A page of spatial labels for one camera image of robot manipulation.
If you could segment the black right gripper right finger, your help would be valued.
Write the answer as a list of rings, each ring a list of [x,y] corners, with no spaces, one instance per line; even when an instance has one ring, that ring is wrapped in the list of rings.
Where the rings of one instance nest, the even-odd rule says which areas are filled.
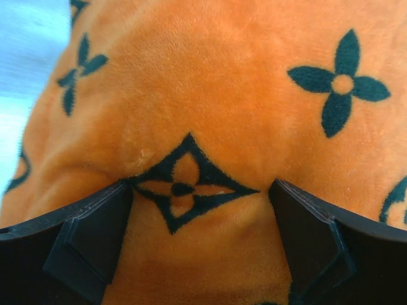
[[[406,231],[275,180],[268,191],[301,304],[406,304]]]

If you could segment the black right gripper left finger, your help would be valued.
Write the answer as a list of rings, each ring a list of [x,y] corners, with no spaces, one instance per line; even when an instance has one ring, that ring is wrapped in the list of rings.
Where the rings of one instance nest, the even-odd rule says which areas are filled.
[[[113,282],[133,191],[117,182],[1,228],[1,304],[101,304]]]

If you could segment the orange patterned plush pillowcase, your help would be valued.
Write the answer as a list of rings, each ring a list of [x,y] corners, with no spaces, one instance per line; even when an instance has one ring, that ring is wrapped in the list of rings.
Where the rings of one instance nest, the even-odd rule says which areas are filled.
[[[406,228],[405,1],[72,1],[10,226],[118,180],[104,304],[295,304],[267,192]]]

